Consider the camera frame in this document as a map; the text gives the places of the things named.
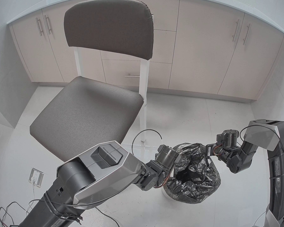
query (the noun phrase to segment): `black plastic bag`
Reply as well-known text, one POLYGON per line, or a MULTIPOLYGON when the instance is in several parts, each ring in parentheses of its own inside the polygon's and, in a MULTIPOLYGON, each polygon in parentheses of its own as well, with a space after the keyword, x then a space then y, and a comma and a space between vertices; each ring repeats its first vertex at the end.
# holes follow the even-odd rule
POLYGON ((201 203, 220 186, 221 178, 215 164, 200 143, 183 143, 174 147, 183 159, 175 166, 175 175, 164 185, 174 200, 201 203))

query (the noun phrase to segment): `baseboard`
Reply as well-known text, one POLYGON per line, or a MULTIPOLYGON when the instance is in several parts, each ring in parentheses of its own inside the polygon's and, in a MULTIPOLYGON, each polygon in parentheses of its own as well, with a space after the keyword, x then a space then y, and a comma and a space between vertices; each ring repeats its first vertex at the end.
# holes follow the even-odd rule
MULTIPOLYGON (((68 83, 67 82, 39 82, 38 84, 39 84, 39 86, 64 87, 68 83)), ((139 87, 131 87, 131 86, 120 86, 120 87, 131 90, 131 91, 139 91, 139 87)), ((163 93, 163 94, 171 94, 171 95, 179 95, 179 96, 210 98, 210 99, 226 100, 226 101, 248 103, 248 104, 251 103, 252 101, 254 101, 254 100, 246 99, 246 98, 224 96, 224 95, 211 94, 211 93, 198 93, 198 92, 188 92, 188 91, 181 91, 181 90, 151 88, 151 87, 149 87, 147 89, 147 92, 149 92, 149 93, 163 93)))

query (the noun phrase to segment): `drawer handle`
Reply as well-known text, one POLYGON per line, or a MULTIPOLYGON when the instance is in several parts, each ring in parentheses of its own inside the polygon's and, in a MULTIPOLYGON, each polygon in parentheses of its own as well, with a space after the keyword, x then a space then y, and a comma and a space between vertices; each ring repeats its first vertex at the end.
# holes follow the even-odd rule
POLYGON ((236 22, 237 23, 237 28, 236 28, 236 32, 235 32, 235 35, 233 35, 233 42, 235 42, 236 40, 236 37, 237 37, 237 33, 238 33, 238 29, 239 29, 239 25, 240 25, 240 20, 238 19, 238 21, 236 22))
POLYGON ((247 25, 247 27, 248 27, 247 34, 246 34, 245 39, 243 39, 244 40, 244 45, 246 44, 246 41, 247 41, 247 38, 248 38, 248 35, 249 35, 250 26, 251 26, 251 24, 247 25))
POLYGON ((140 76, 131 76, 130 74, 128 74, 128 75, 125 75, 124 77, 126 77, 126 78, 139 78, 140 76))
POLYGON ((51 28, 49 28, 49 26, 48 26, 48 21, 47 21, 47 19, 48 19, 48 17, 46 17, 46 15, 44 15, 45 25, 46 25, 46 27, 47 27, 48 34, 50 35, 51 28))
POLYGON ((40 21, 40 19, 36 18, 36 22, 37 22, 37 26, 38 26, 39 34, 40 34, 40 36, 42 36, 42 32, 43 32, 43 30, 41 30, 41 29, 40 29, 39 21, 40 21))

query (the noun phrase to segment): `white floor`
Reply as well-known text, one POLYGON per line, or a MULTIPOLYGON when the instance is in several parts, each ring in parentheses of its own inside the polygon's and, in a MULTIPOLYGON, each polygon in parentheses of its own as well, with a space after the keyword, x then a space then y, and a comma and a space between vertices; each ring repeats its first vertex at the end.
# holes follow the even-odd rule
MULTIPOLYGON (((33 199, 32 186, 28 182, 31 168, 45 172, 41 188, 35 188, 35 198, 40 198, 56 178, 56 168, 62 162, 48 152, 30 134, 29 126, 59 93, 61 87, 38 87, 25 108, 15 129, 0 124, 0 206, 17 201, 25 208, 33 199)), ((216 134, 226 129, 241 130, 254 116, 249 104, 222 100, 148 94, 148 128, 163 136, 163 143, 175 146, 183 142, 215 143, 216 134)), ((126 135, 123 146, 130 148, 139 132, 138 118, 126 135)), ((154 132, 147 133, 146 146, 135 142, 134 153, 148 162, 154 158, 160 138, 154 132)), ((141 191, 132 185, 109 199, 99 209, 111 215, 123 227, 250 227, 267 206, 266 167, 263 151, 259 148, 248 170, 232 174, 223 162, 213 158, 220 172, 222 184, 204 202, 195 205, 167 199, 160 189, 141 191)), ((9 213, 19 224, 25 217, 17 205, 9 213)), ((85 227, 113 227, 116 224, 96 210, 83 214, 85 227)), ((262 216, 257 225, 264 222, 262 216)))

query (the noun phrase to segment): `gray upholstered chair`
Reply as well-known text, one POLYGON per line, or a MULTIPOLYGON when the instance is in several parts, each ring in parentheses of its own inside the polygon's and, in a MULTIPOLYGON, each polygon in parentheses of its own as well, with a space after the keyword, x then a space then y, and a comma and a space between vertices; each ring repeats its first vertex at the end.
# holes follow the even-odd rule
POLYGON ((75 47, 79 76, 34 120, 30 134, 67 161, 98 143, 121 143, 143 105, 140 127, 145 129, 154 28, 151 12, 143 2, 89 0, 66 11, 64 31, 68 45, 75 47), (82 77, 80 47, 141 58, 140 94, 82 77))

